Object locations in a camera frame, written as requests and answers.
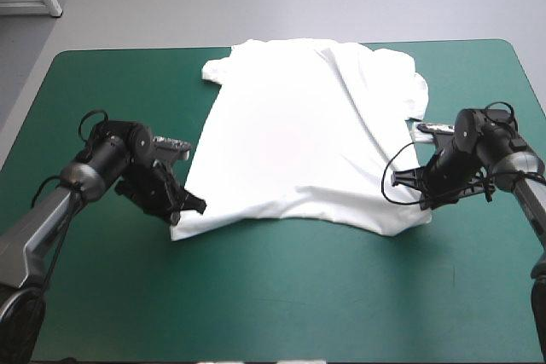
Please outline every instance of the white fabric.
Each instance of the white fabric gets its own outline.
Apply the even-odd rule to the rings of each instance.
[[[222,88],[185,187],[207,208],[183,211],[173,240],[243,218],[311,217],[385,235],[430,222],[430,211],[380,192],[387,160],[411,141],[404,120],[422,118],[428,103],[409,55],[332,40],[249,40],[202,74]],[[413,147],[393,164],[416,166]],[[419,199],[389,181],[390,172],[391,198]]]

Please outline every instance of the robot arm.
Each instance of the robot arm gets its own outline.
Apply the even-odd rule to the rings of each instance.
[[[392,185],[421,191],[422,209],[473,194],[485,194],[490,201],[495,188],[512,193],[546,251],[544,163],[518,133],[514,109],[506,103],[509,111],[492,109],[494,104],[461,110],[451,132],[424,125],[421,131],[433,135],[436,152],[423,167],[394,172]],[[531,305],[546,360],[546,252],[531,277]]]
[[[177,160],[188,158],[187,142],[153,136],[140,123],[109,120],[101,110],[88,113],[82,123],[96,113],[103,113],[104,119],[95,124],[89,139],[82,137],[84,149],[54,177],[59,186],[0,236],[1,363],[30,360],[44,318],[44,292],[68,224],[118,179],[118,194],[172,224],[180,211],[203,213],[206,208],[204,200],[180,186],[172,170]],[[56,240],[46,272],[44,257]]]

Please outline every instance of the gray floor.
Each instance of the gray floor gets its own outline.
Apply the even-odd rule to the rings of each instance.
[[[248,38],[503,38],[546,107],[546,0],[59,0],[60,19],[0,18],[0,165],[67,49],[221,46]]]

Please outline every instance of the green table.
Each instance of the green table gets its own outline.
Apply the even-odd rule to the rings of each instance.
[[[501,40],[372,44],[415,57],[427,119],[511,101],[543,157],[546,122]],[[203,64],[229,49],[68,51],[55,58],[0,173],[5,230],[81,148],[92,108],[197,143],[218,87]],[[421,162],[431,149],[421,149]],[[184,179],[189,163],[176,171]],[[499,193],[384,238],[304,219],[246,220],[172,243],[110,191],[73,222],[48,293],[36,359],[539,361],[529,272],[541,247]]]

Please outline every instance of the black cable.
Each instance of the black cable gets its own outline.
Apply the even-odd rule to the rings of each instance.
[[[38,199],[38,196],[40,196],[40,194],[42,193],[42,191],[44,190],[45,186],[51,182],[51,181],[54,181],[54,180],[58,180],[60,181],[61,180],[61,177],[58,176],[58,175],[52,175],[52,176],[48,176],[47,178],[44,179],[44,181],[40,184],[40,186],[38,187],[38,191],[36,191],[36,193],[34,194],[34,196],[32,197],[32,201],[31,201],[31,208],[33,208],[36,204],[36,200]]]
[[[101,110],[101,109],[91,110],[88,113],[86,113],[82,117],[82,119],[79,121],[79,126],[78,126],[78,135],[83,142],[87,142],[87,140],[84,138],[84,136],[82,136],[82,125],[84,125],[84,122],[86,119],[88,119],[89,117],[92,117],[95,114],[102,114],[104,116],[104,119],[102,121],[108,121],[108,113],[105,110]]]

